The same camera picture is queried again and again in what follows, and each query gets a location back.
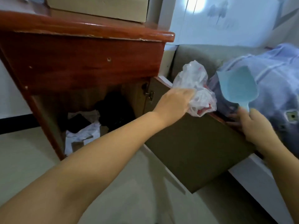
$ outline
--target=black baseboard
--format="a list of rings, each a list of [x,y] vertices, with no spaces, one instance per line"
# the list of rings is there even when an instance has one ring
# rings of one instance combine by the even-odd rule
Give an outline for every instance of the black baseboard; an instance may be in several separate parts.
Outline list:
[[[39,127],[33,114],[0,119],[0,134]]]

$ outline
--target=person's right arm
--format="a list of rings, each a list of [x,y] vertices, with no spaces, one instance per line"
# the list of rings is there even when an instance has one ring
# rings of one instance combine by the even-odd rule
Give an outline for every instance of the person's right arm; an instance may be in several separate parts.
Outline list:
[[[264,155],[294,222],[299,223],[299,160],[283,145],[260,112],[251,109],[248,113],[240,108],[237,115],[246,139]]]

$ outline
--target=hand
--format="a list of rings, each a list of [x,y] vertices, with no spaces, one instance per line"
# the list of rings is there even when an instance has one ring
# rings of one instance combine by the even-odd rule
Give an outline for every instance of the hand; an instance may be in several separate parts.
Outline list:
[[[193,89],[171,89],[164,94],[153,112],[157,113],[168,127],[184,116],[189,109],[189,101],[195,94]]]
[[[250,114],[243,108],[239,108],[234,117],[239,118],[246,139],[263,150],[275,147],[281,143],[271,123],[256,109],[250,109]]]

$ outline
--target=door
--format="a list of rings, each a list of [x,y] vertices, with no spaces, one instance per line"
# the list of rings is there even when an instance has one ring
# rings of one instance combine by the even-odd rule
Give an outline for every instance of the door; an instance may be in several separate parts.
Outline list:
[[[147,98],[144,113],[152,111],[169,89],[152,78],[148,88],[152,100]],[[244,135],[209,114],[201,118],[186,114],[145,144],[192,193],[255,150]]]

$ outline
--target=scoop handle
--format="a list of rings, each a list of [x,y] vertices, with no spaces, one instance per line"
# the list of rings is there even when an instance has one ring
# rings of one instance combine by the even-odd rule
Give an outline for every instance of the scoop handle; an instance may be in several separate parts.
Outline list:
[[[248,102],[239,102],[240,107],[244,108],[249,112],[249,103]]]

